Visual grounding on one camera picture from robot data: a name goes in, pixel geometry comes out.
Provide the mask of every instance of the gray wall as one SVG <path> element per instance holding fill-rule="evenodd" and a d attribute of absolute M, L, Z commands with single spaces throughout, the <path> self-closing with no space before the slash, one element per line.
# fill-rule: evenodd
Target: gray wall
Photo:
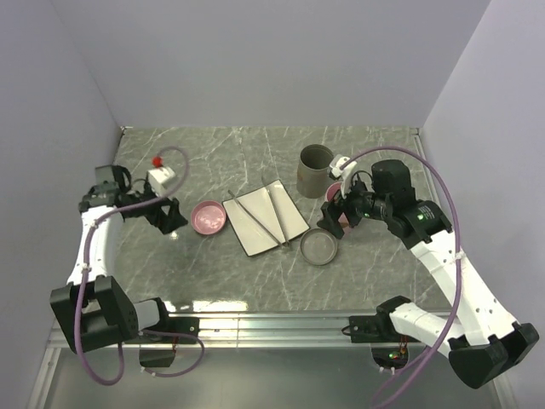
<path fill-rule="evenodd" d="M 2 407 L 24 407 L 80 236 L 77 202 L 118 127 L 53 6 L 0 4 Z"/>
<path fill-rule="evenodd" d="M 545 3 L 493 0 L 423 129 L 451 188 L 462 245 L 490 288 L 545 336 Z M 508 373 L 545 405 L 545 342 Z"/>
<path fill-rule="evenodd" d="M 134 126 L 422 126 L 489 2 L 53 0 Z"/>

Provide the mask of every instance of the red ball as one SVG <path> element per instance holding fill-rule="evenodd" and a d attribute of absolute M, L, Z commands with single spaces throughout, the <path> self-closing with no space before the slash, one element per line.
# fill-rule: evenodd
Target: red ball
<path fill-rule="evenodd" d="M 153 158 L 152 163 L 153 166 L 155 166 L 156 168 L 160 168 L 161 166 L 163 166 L 163 159 L 159 156 L 156 156 L 155 158 Z"/>

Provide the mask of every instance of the round dish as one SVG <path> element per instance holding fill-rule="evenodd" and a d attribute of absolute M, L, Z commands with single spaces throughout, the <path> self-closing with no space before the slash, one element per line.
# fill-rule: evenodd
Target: round dish
<path fill-rule="evenodd" d="M 314 266 L 324 266 L 337 254 L 337 240 L 322 228 L 311 228 L 301 238 L 301 254 Z"/>
<path fill-rule="evenodd" d="M 191 212 L 191 225 L 197 233 L 211 235 L 218 233 L 227 220 L 223 206 L 214 200 L 205 200 Z"/>

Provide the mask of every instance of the gray plate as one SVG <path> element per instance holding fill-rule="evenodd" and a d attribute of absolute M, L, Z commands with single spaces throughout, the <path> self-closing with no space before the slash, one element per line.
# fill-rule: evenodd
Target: gray plate
<path fill-rule="evenodd" d="M 311 264 L 323 266 L 337 254 L 337 240 L 322 228 L 312 228 L 301 238 L 301 254 Z"/>

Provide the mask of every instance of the pink cup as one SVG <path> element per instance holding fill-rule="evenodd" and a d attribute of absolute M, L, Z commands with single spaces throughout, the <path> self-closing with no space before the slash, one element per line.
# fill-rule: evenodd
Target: pink cup
<path fill-rule="evenodd" d="M 330 202 L 333 199 L 333 196 L 335 196 L 335 193 L 341 190 L 341 184 L 342 182 L 336 181 L 327 189 L 327 192 L 325 192 L 326 202 Z M 341 215 L 341 217 L 339 217 L 339 223 L 341 224 L 342 231 L 345 234 L 352 231 L 352 229 L 350 228 L 350 225 L 348 224 L 348 219 L 346 216 L 344 216 L 344 213 Z"/>

